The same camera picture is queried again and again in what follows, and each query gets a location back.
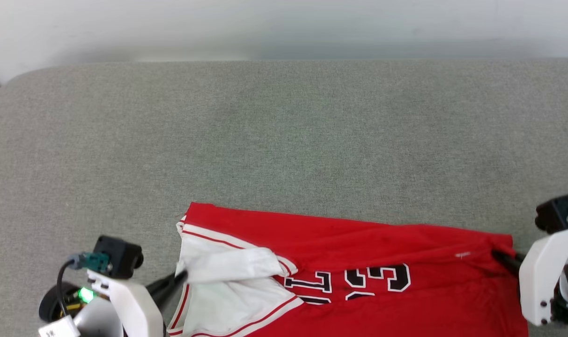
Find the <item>green light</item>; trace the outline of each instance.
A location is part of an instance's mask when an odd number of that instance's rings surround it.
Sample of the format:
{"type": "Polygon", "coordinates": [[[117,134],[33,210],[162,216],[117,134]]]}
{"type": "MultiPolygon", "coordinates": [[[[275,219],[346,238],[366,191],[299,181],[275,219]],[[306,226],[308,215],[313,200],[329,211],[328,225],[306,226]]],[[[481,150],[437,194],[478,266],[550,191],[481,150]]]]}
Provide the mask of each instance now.
{"type": "Polygon", "coordinates": [[[80,300],[82,300],[84,303],[90,303],[90,301],[95,298],[95,292],[86,288],[82,288],[78,290],[78,297],[80,297],[80,300]]]}

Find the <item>white background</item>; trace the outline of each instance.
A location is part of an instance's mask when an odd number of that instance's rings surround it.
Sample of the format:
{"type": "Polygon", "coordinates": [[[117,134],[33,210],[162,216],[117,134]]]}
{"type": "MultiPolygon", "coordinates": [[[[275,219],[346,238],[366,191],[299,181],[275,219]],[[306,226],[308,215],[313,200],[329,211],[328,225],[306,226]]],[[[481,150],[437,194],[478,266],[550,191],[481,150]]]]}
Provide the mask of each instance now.
{"type": "Polygon", "coordinates": [[[568,57],[568,0],[0,0],[0,84],[114,60],[568,57]]]}

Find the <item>black cable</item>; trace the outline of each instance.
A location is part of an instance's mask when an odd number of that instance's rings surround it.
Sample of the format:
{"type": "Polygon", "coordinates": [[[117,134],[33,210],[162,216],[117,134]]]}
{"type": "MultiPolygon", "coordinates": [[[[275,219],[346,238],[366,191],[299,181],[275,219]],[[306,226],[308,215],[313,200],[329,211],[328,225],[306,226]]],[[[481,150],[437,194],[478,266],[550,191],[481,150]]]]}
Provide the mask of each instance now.
{"type": "Polygon", "coordinates": [[[68,262],[65,262],[63,266],[61,266],[61,268],[59,269],[59,275],[57,275],[57,286],[55,288],[57,290],[57,300],[59,300],[59,306],[61,307],[61,311],[63,311],[63,316],[65,317],[69,316],[69,312],[67,311],[67,304],[65,303],[65,298],[63,296],[63,273],[65,273],[67,267],[73,263],[74,260],[69,260],[68,262]]]}

